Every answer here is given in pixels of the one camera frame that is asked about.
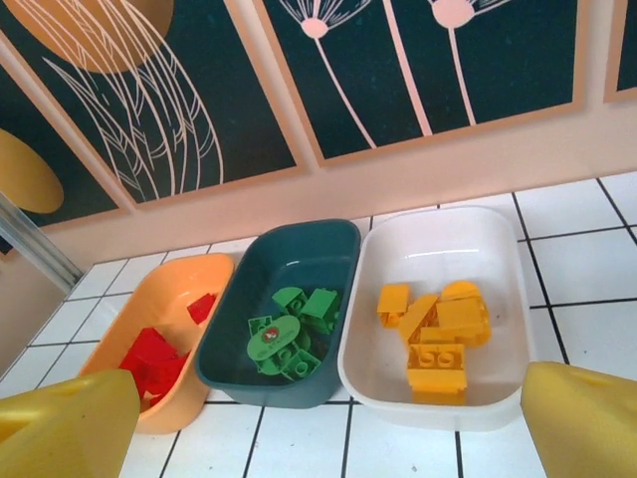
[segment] white tile floor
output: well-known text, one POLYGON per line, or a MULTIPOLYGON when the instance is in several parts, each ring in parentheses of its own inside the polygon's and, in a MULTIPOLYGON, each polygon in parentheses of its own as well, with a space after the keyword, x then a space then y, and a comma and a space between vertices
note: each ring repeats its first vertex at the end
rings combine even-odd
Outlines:
MULTIPOLYGON (((495 208, 520 240, 540 359, 637 379, 637 173, 464 201, 495 208)), ((354 221, 364 234, 390 215, 354 221)), ((165 260, 254 238, 95 265, 0 380, 0 397, 71 378, 129 293, 165 260)), ((211 391, 179 433, 134 435, 122 477, 543 477, 522 418, 491 433, 385 423, 341 389, 311 410, 239 405, 211 391)))

